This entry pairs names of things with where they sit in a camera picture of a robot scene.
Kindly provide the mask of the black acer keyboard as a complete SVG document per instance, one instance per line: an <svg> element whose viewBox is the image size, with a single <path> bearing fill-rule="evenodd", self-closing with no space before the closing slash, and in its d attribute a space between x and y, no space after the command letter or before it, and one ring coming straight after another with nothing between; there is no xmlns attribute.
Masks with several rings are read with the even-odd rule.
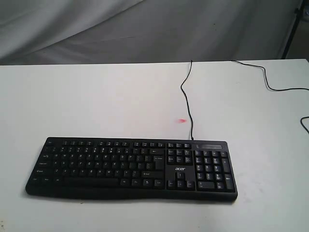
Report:
<svg viewBox="0 0 309 232"><path fill-rule="evenodd" d="M90 200L238 196L227 143L204 140L48 137L25 190Z"/></svg>

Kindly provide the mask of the grey backdrop cloth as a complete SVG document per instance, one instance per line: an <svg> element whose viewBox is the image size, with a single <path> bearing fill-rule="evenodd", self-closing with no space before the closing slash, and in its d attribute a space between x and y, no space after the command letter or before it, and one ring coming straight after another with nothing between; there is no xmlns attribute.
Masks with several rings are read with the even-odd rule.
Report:
<svg viewBox="0 0 309 232"><path fill-rule="evenodd" d="M3 0L2 65L280 59L301 0Z"/></svg>

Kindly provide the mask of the black tripod stand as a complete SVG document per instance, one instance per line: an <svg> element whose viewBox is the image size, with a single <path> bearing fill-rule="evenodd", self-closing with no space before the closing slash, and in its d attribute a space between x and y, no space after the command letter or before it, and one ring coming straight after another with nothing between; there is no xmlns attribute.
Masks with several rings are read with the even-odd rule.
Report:
<svg viewBox="0 0 309 232"><path fill-rule="evenodd" d="M294 21L285 43L281 59L302 58L303 52L301 48L301 35L298 33L299 24L301 22L303 11L305 8L305 0L301 0L300 4L294 9Z"/></svg>

